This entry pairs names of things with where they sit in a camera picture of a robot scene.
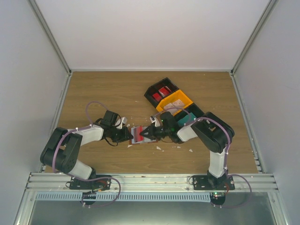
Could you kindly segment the black bin with red cards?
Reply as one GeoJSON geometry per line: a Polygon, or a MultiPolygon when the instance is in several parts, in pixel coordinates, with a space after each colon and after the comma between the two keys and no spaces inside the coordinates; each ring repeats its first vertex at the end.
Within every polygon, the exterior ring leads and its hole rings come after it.
{"type": "Polygon", "coordinates": [[[156,108],[167,96],[178,91],[179,88],[168,78],[151,85],[144,94],[144,97],[156,108]]]}

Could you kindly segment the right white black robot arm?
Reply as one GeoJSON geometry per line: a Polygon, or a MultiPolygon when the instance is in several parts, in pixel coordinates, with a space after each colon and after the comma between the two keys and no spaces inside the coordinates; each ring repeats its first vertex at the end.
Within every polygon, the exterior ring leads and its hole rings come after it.
{"type": "Polygon", "coordinates": [[[152,116],[151,124],[142,129],[139,135],[156,141],[169,137],[174,143],[185,143],[198,137],[210,151],[208,186],[214,190],[220,189],[228,175],[227,157],[235,135],[234,130],[211,112],[194,118],[183,126],[178,124],[170,112],[162,113],[160,120],[162,124],[156,116],[152,116]]]}

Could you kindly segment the brown leather card holder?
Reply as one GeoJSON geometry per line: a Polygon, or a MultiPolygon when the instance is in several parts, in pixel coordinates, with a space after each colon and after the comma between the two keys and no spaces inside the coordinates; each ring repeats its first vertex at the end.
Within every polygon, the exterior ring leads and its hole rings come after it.
{"type": "Polygon", "coordinates": [[[144,131],[146,127],[138,126],[138,127],[131,127],[130,132],[133,138],[129,140],[129,144],[143,144],[143,143],[156,143],[156,139],[149,139],[147,137],[141,136],[140,133],[144,131]]]}

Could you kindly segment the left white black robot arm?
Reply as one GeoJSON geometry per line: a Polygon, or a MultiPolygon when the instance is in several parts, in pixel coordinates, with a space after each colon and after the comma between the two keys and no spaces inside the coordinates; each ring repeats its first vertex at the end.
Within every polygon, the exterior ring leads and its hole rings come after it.
{"type": "Polygon", "coordinates": [[[86,127],[65,129],[57,127],[44,147],[40,162],[50,166],[53,171],[71,175],[80,180],[85,189],[96,186],[97,178],[92,175],[93,168],[78,159],[80,147],[91,142],[109,142],[110,145],[133,139],[128,127],[127,118],[107,110],[104,117],[86,127]]]}

